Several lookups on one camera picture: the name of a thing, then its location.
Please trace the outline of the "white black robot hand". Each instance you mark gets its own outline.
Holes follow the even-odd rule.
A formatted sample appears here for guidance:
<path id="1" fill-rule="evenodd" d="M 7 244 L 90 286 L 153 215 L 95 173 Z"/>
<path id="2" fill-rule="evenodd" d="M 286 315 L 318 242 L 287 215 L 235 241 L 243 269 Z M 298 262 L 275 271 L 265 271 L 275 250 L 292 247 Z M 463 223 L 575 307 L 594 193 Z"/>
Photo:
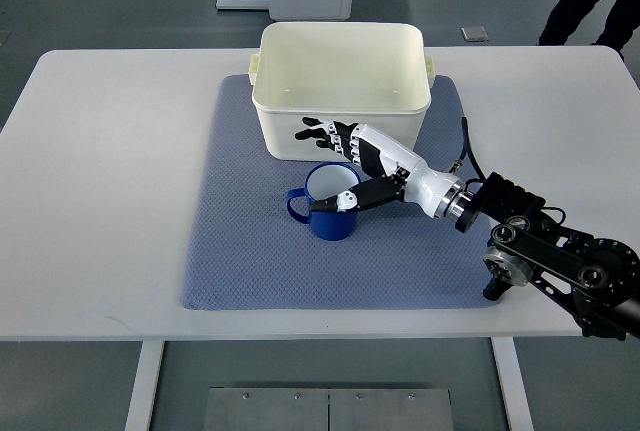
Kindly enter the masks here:
<path id="1" fill-rule="evenodd" d="M 371 125 L 305 117 L 297 140 L 313 139 L 359 166 L 369 177 L 312 204 L 313 211 L 361 212 L 401 201 L 415 203 L 430 218 L 457 220 L 470 196 L 455 175 L 431 169 L 415 152 Z"/>

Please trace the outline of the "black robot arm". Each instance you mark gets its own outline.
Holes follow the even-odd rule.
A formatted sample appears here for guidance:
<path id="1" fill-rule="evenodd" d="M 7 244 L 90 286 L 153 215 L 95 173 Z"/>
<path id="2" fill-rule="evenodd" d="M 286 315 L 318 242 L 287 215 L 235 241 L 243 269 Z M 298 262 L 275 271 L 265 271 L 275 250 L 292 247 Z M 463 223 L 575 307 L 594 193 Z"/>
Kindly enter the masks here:
<path id="1" fill-rule="evenodd" d="M 460 232 L 480 215 L 496 223 L 483 258 L 491 274 L 487 300 L 530 284 L 569 313 L 585 337 L 639 335 L 639 256 L 631 247 L 565 227 L 543 198 L 497 173 L 475 180 L 478 190 L 458 191 L 447 216 Z"/>

